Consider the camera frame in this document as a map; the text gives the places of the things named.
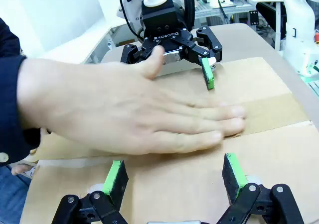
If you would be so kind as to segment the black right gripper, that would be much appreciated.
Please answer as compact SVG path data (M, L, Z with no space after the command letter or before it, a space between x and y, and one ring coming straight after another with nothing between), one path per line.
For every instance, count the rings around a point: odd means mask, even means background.
M125 45L120 61L139 63L160 45L166 64L185 59L201 66L207 89L212 90L213 71L222 60L222 45L207 25L197 29L196 36L190 33L194 25L194 0L185 0L184 5L185 8L173 0L143 0L144 41L141 47Z

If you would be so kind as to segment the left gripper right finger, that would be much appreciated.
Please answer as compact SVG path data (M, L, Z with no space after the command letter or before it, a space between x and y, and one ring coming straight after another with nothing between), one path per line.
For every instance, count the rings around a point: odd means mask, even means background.
M271 189L249 182L237 156L224 155L222 177L230 206L219 224L245 224L251 215L267 224L303 224L304 220L290 187L275 184Z

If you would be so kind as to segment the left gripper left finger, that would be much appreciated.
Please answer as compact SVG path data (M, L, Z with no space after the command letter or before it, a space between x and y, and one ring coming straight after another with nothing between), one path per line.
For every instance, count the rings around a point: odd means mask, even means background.
M85 197L65 195L56 210L53 224L126 224L120 208L128 183L124 161L114 161L100 191Z

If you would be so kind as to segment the person right hand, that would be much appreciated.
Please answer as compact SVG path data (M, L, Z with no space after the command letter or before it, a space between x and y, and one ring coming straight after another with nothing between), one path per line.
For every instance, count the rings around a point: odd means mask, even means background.
M158 86L162 65L161 46L134 65L26 59L17 79L21 124L129 155L204 150L244 129L242 106Z

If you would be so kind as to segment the person left hand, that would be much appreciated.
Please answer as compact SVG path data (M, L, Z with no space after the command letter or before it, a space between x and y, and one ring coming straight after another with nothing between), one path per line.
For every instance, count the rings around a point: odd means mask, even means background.
M11 165L11 173L12 175L22 175L28 178L32 178L33 174L36 170L36 166L29 165L29 164L12 164Z

